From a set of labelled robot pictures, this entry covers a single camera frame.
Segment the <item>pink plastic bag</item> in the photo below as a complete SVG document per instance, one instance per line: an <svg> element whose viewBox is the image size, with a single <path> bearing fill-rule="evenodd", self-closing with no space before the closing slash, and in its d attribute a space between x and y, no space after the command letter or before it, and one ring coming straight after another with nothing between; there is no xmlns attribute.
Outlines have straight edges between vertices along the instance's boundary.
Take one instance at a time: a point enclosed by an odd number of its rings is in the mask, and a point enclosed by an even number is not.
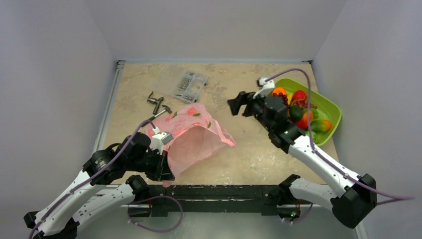
<svg viewBox="0 0 422 239"><path fill-rule="evenodd" d="M157 130L169 132L173 139L165 144L168 164L175 178L192 166L211 158L226 146L235 147L230 133L219 124L201 103L188 104L167 116L151 120L145 134L155 135Z"/></svg>

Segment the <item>fake green avocado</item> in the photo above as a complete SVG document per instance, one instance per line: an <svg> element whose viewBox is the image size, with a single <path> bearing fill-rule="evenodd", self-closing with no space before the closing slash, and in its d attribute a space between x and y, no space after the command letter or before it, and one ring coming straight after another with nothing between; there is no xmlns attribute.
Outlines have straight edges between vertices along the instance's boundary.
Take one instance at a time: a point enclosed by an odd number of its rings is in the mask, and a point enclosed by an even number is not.
<svg viewBox="0 0 422 239"><path fill-rule="evenodd" d="M289 115L292 122L299 122L303 117L303 110L299 106L290 106Z"/></svg>

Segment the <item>fake dark grapes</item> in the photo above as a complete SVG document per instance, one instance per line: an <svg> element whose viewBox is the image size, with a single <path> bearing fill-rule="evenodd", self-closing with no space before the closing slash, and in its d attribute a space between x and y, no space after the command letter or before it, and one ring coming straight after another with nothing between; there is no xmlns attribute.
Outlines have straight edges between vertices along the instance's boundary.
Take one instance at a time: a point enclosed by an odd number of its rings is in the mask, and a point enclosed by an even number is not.
<svg viewBox="0 0 422 239"><path fill-rule="evenodd" d="M284 105L285 105L288 109L290 108L289 99L288 99L287 95L284 95L284 94L282 94L282 93L279 93L279 94L273 93L273 94L272 94L272 96L274 96L274 97L278 97L278 98L282 99L283 104L284 104Z"/></svg>

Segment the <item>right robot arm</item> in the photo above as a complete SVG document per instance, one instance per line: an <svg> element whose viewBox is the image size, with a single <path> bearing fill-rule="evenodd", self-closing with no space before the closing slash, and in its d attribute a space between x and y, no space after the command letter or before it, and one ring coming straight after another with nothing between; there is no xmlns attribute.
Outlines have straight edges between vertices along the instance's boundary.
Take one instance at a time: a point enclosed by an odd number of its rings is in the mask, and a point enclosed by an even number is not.
<svg viewBox="0 0 422 239"><path fill-rule="evenodd" d="M292 174L279 184L276 194L279 205L305 200L330 210L348 228L355 228L377 206L375 179L360 176L335 161L288 118L288 108L281 97L255 96L239 92L227 101L232 115L246 106L243 116L254 117L268 131L274 146L293 156L318 175L325 184L316 184Z"/></svg>

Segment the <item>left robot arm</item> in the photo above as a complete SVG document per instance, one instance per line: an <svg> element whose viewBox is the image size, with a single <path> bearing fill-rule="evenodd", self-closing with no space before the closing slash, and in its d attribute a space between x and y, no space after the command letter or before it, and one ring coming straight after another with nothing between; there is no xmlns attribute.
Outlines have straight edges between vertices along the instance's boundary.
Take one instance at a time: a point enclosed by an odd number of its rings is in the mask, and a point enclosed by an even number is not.
<svg viewBox="0 0 422 239"><path fill-rule="evenodd" d="M127 171L144 173L152 181L172 181L175 176L168 164L165 146L173 139L169 132L147 136L129 135L96 151L83 165L74 181L49 206L24 216L31 239L74 239L78 230L107 210L124 204L150 203L154 198L140 175L132 175L116 188L94 199Z"/></svg>

